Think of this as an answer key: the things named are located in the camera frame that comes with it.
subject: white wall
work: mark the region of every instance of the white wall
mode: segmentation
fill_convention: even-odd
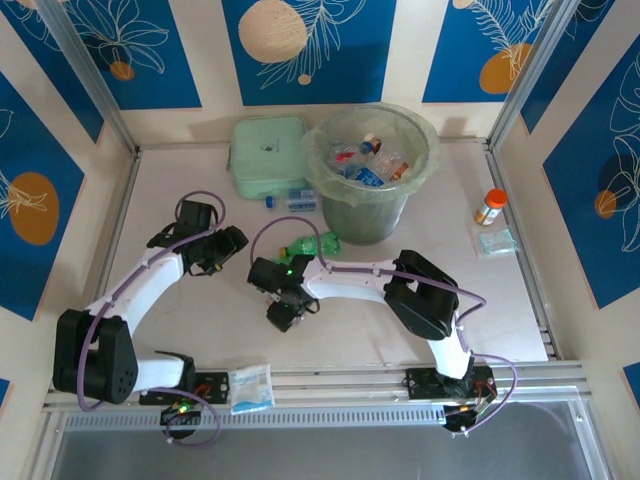
[[[13,385],[0,418],[0,479],[13,480],[22,470],[51,381],[57,318],[88,300],[93,287],[88,276],[99,263],[96,245],[128,161],[107,127],[98,145],[91,141],[2,15],[0,48],[2,74],[85,174],[34,321],[0,308],[0,378]]]
[[[484,137],[500,112],[501,102],[422,104],[448,2],[398,0],[382,101],[420,113],[442,136]],[[170,3],[202,108],[124,112],[139,142],[229,141],[233,126],[242,117],[295,113],[304,115],[313,125],[327,114],[345,108],[345,105],[243,107],[221,2]]]
[[[533,134],[517,121],[499,150],[565,358],[582,361],[623,478],[638,478],[640,411],[622,368],[640,361],[640,290],[598,310],[542,164],[639,30],[640,2],[616,0]]]

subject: small medicine bottle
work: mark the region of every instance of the small medicine bottle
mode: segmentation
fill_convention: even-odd
[[[502,208],[507,204],[507,193],[499,188],[489,190],[484,197],[483,205],[476,212],[474,219],[478,225],[491,225]]]

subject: white table surface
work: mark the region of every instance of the white table surface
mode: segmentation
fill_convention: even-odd
[[[370,247],[344,245],[339,260],[395,258],[401,249],[421,253],[461,288],[477,292],[488,305],[468,318],[465,335],[476,352],[515,361],[547,360],[515,255],[478,259],[473,248],[472,212],[493,186],[479,143],[446,143],[440,168],[407,202],[395,232]],[[178,199],[193,190],[211,190],[227,204],[225,225],[236,225],[250,240],[279,215],[261,201],[243,200],[225,171],[228,146],[144,152],[109,288],[139,260],[147,241],[173,220]],[[207,197],[194,197],[208,201]],[[307,214],[321,231],[322,213]],[[299,222],[267,232],[258,255],[277,256],[278,247],[311,234]],[[246,283],[249,247],[213,277],[184,277],[147,314],[136,343],[195,358],[200,367],[233,368],[253,363],[287,367],[360,367],[430,363],[426,342],[411,335],[382,304],[325,299],[286,334],[266,318],[265,297]],[[473,304],[461,297],[464,309]]]

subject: green plastic bottle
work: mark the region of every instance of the green plastic bottle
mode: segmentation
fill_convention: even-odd
[[[320,235],[320,244],[324,255],[334,255],[340,253],[340,240],[333,232],[326,232]],[[280,258],[293,257],[294,255],[317,255],[318,242],[316,236],[300,237],[288,247],[280,249]]]

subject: mint green box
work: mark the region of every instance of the mint green box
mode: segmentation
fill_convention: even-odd
[[[263,199],[289,188],[305,188],[307,157],[300,145],[302,117],[252,117],[239,121],[231,140],[231,175],[238,195]]]

